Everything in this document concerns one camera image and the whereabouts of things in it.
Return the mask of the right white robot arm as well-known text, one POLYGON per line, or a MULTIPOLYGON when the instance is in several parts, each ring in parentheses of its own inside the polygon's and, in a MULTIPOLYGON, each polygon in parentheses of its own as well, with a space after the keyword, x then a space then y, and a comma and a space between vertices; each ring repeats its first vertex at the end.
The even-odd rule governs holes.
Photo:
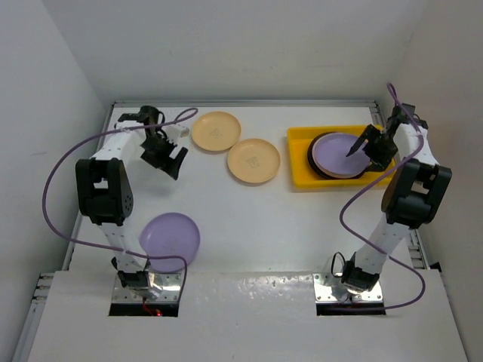
POLYGON ((452 171, 438 163, 427 135, 428 125, 414 106, 395 104, 383 130, 367 126, 349 149, 350 155, 363 151, 369 157, 369 171, 382 171, 391 178, 379 223, 343 265, 340 281, 351 291, 372 290, 393 250, 438 211, 452 171))

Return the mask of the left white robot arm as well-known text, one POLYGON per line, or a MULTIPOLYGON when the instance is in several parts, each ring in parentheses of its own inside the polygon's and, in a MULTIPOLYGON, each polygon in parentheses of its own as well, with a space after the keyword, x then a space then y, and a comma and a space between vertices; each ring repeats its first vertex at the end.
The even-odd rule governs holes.
POLYGON ((140 152, 141 160, 172 179, 177 179, 187 148, 178 146, 184 129, 170 125, 162 129, 165 115, 154 106, 141 106, 136 113, 124 113, 113 134, 89 159, 75 165, 80 212, 97 225, 114 249, 112 264, 121 286, 143 299, 155 300, 162 293, 157 274, 142 248, 128 230, 127 218, 134 209, 134 196, 126 166, 140 152))

